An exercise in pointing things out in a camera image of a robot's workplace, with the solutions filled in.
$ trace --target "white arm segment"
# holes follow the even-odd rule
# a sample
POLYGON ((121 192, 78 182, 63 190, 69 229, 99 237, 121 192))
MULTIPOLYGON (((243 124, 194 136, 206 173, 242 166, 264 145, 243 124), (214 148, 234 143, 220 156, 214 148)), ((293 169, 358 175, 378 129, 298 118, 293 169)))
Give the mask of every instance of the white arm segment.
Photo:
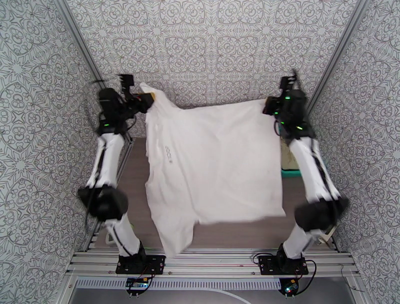
MULTIPOLYGON (((120 134, 114 133, 104 133, 101 135, 101 138, 97 139, 97 154, 91 176, 86 186, 90 188, 101 188, 103 185, 109 185, 116 188, 118 160, 124 146, 124 138, 120 134), (98 174, 97 168, 105 143, 106 146, 101 171, 98 175, 98 182, 95 184, 98 174)), ((118 246, 120 256, 129 257, 138 253, 140 240, 136 237, 126 213, 123 214, 121 220, 106 220, 105 225, 118 246)))
MULTIPOLYGON (((332 199, 337 200, 340 197, 340 193, 335 188, 327 172, 320 155, 318 142, 310 137, 301 137, 300 139, 294 139, 290 143, 289 149, 296 158, 298 167, 300 169, 307 201, 309 203, 313 203, 319 201, 320 199, 325 199, 327 201, 332 199), (320 162, 320 166, 325 173, 327 186, 324 184, 313 156, 316 157, 320 162)), ((295 224, 289 238, 283 243, 283 249, 286 253, 286 256, 289 259, 301 258, 302 253, 314 243, 314 238, 317 238, 323 233, 324 232, 319 229, 305 232, 302 228, 295 224)))

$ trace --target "white cable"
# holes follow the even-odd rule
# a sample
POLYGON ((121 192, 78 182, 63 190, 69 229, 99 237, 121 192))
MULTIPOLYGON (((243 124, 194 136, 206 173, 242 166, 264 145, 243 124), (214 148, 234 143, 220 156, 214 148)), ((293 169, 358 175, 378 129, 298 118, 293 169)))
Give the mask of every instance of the white cable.
POLYGON ((225 290, 208 289, 208 288, 206 288, 206 289, 201 289, 201 290, 202 290, 202 291, 206 291, 206 292, 220 293, 220 294, 227 295, 227 296, 230 296, 230 297, 232 297, 232 298, 235 298, 235 299, 237 299, 237 300, 239 300, 239 301, 242 301, 242 302, 245 303, 245 304, 251 304, 249 301, 245 300, 244 298, 242 298, 242 297, 240 297, 240 296, 238 296, 238 295, 236 295, 236 294, 227 292, 227 291, 225 291, 225 290))

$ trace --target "white cloth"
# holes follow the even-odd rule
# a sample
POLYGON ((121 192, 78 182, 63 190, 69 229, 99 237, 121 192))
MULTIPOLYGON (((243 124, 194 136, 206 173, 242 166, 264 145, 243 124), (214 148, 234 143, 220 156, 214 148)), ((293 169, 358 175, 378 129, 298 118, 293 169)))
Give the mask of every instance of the white cloth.
POLYGON ((280 138, 274 118, 262 114, 265 99, 180 109, 140 86, 155 93, 146 114, 146 194, 168 257, 191 244, 196 223, 285 216, 280 138))

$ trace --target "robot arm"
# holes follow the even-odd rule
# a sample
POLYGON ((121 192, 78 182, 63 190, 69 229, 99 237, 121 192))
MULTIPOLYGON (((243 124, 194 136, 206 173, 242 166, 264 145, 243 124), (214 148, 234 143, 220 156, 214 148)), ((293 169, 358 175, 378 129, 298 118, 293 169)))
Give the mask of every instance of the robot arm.
POLYGON ((133 76, 120 76, 125 99, 112 88, 98 93, 102 113, 97 129, 97 153, 91 176, 86 186, 78 190, 78 196, 87 212, 105 223, 118 247, 116 273, 156 274, 162 271, 165 257, 146 255, 128 220, 128 198, 117 189, 118 160, 128 131, 126 120, 138 112, 146 113, 154 97, 149 93, 132 95, 129 87, 134 85, 133 76))
POLYGON ((128 199, 117 190, 118 160, 123 146, 121 134, 109 132, 99 136, 93 171, 86 187, 78 193, 84 198, 85 192, 93 192, 92 200, 87 200, 90 205, 86 207, 90 214, 104 221, 113 240, 116 240, 119 255, 130 257, 139 252, 141 243, 128 220, 128 199))
POLYGON ((304 262, 303 252, 324 230, 335 226, 349 205, 335 188, 320 155, 318 141, 306 113, 306 94, 297 75, 282 77, 279 97, 267 98, 263 113, 272 115, 299 166, 307 203, 296 208, 296 224, 289 238, 280 246, 277 257, 279 273, 295 274, 304 262))

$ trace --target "black cable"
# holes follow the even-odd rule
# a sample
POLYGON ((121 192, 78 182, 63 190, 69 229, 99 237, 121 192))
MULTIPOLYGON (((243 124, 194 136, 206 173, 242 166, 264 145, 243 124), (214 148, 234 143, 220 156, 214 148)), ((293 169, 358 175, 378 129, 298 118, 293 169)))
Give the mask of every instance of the black cable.
POLYGON ((314 139, 313 138, 311 138, 310 149, 311 149, 311 156, 314 159, 316 167, 317 167, 317 169, 319 171, 319 175, 322 178, 323 185, 325 186, 326 190, 329 192, 329 195, 330 195, 330 198, 332 199, 332 201, 334 201, 334 196, 332 194, 331 188, 329 187, 329 184, 328 184, 328 181, 327 181, 326 172, 325 172, 324 168, 322 167, 322 164, 321 164, 320 160, 317 157, 317 153, 314 150, 314 139))
POLYGON ((134 139, 132 138, 132 136, 127 132, 126 133, 126 136, 128 136, 128 138, 129 138, 129 143, 131 143, 134 139))
POLYGON ((310 287, 310 284, 311 284, 312 281, 314 280, 314 277, 316 276, 316 273, 317 273, 317 263, 315 263, 312 259, 306 259, 305 262, 313 262, 313 263, 314 263, 314 267, 315 267, 315 268, 314 268, 314 273, 312 274, 311 279, 308 281, 307 286, 306 286, 302 291, 299 291, 299 292, 296 294, 296 296, 298 296, 298 295, 304 293, 304 292, 307 290, 307 288, 310 287))
POLYGON ((133 286, 146 272, 147 268, 149 268, 150 263, 147 264, 147 266, 144 268, 143 272, 133 281, 133 283, 130 284, 130 286, 133 286))
POLYGON ((273 130, 275 131, 276 135, 281 136, 280 134, 278 134, 278 131, 277 131, 278 123, 279 123, 279 121, 277 119, 275 119, 275 122, 273 123, 273 130))
POLYGON ((86 231, 87 234, 90 232, 90 231, 89 231, 89 227, 88 227, 89 208, 91 207, 91 204, 92 204, 92 201, 93 201, 93 195, 95 194, 95 192, 96 192, 96 188, 93 187, 93 188, 91 189, 91 191, 90 191, 89 200, 88 200, 88 202, 87 202, 86 215, 85 215, 85 217, 84 217, 84 229, 85 229, 85 231, 86 231))
POLYGON ((130 256, 133 257, 133 255, 125 248, 124 244, 122 244, 120 238, 118 237, 117 231, 115 226, 112 227, 112 231, 114 232, 114 235, 116 237, 116 240, 118 241, 118 243, 121 245, 121 247, 123 248, 123 250, 125 250, 125 252, 130 256))
POLYGON ((269 253, 269 252, 266 252, 266 253, 260 252, 260 253, 257 253, 257 254, 255 254, 255 255, 253 255, 252 258, 251 258, 251 260, 252 260, 252 262, 253 262, 254 264, 260 265, 259 263, 256 263, 256 262, 254 261, 254 259, 255 259, 256 257, 265 256, 265 255, 267 255, 267 256, 273 256, 273 254, 272 254, 272 253, 269 253))
MULTIPOLYGON (((97 135, 97 130, 96 130, 96 127, 95 127, 95 125, 93 124, 93 121, 92 121, 92 119, 91 119, 91 114, 90 114, 90 111, 89 111, 89 106, 88 106, 88 104, 89 104, 89 99, 87 99, 87 102, 86 102, 86 104, 84 105, 84 109, 85 109, 85 114, 86 114, 86 117, 87 117, 87 121, 89 122, 89 125, 90 125, 91 130, 93 131, 93 133, 97 135)), ((98 139, 101 139, 101 141, 102 141, 105 145, 107 144, 106 140, 105 140, 103 137, 97 136, 97 138, 98 138, 98 139)))
POLYGON ((128 127, 128 129, 126 129, 127 131, 129 131, 136 124, 136 120, 137 120, 136 116, 134 116, 133 119, 134 119, 133 123, 128 127))
POLYGON ((341 268, 340 268, 341 277, 342 277, 343 280, 346 282, 348 288, 350 288, 351 290, 354 290, 354 291, 356 291, 356 292, 365 293, 364 290, 360 290, 360 289, 355 288, 354 286, 350 286, 349 282, 347 282, 345 276, 343 275, 343 268, 344 268, 345 266, 344 266, 343 264, 339 264, 339 265, 341 265, 341 268))
POLYGON ((152 274, 152 275, 151 275, 151 278, 150 278, 151 281, 148 283, 146 289, 143 290, 143 292, 142 292, 141 294, 144 294, 144 293, 150 288, 150 286, 151 286, 152 283, 153 283, 153 279, 155 278, 155 276, 156 276, 155 274, 152 274))
POLYGON ((98 83, 105 83, 107 81, 109 81, 109 80, 108 79, 105 79, 105 80, 104 79, 96 79, 96 80, 91 81, 90 84, 94 85, 94 84, 98 84, 98 83))

